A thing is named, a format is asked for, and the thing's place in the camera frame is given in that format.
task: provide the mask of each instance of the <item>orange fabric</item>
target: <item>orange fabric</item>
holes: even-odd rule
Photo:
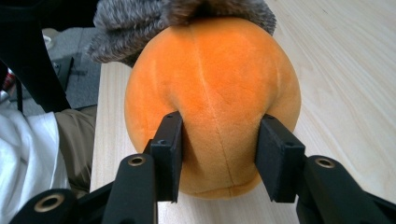
[[[140,152],[163,116],[180,112],[180,190],[206,199],[257,186],[262,116],[293,130],[301,104],[284,51],[259,26],[237,18],[200,19],[158,34],[137,60],[125,97],[126,126]]]

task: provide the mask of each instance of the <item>white shirt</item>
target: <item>white shirt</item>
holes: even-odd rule
[[[1,104],[0,224],[48,189],[70,189],[54,114],[26,118]]]

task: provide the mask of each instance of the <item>light wood surface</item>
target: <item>light wood surface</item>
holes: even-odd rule
[[[361,187],[396,203],[396,1],[267,0],[303,105],[294,134],[306,155],[340,161]],[[123,118],[130,68],[103,64],[92,190],[134,153]],[[263,184],[229,201],[180,194],[159,203],[160,223],[297,223],[294,204],[270,203]]]

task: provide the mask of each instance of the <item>black object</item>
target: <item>black object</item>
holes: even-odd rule
[[[181,135],[180,114],[165,116],[145,153],[122,160],[113,183],[76,203],[69,190],[46,191],[11,223],[157,223],[157,202],[177,201]],[[299,196],[301,223],[396,223],[395,204],[364,192],[339,162],[307,158],[304,145],[269,115],[261,121],[256,165],[272,201],[294,203]],[[48,211],[37,212],[37,202]]]
[[[46,112],[70,108],[41,33],[40,20],[62,0],[0,2],[0,60]]]

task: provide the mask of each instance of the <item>person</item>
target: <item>person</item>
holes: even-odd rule
[[[96,106],[25,117],[0,103],[0,224],[48,189],[89,192]]]

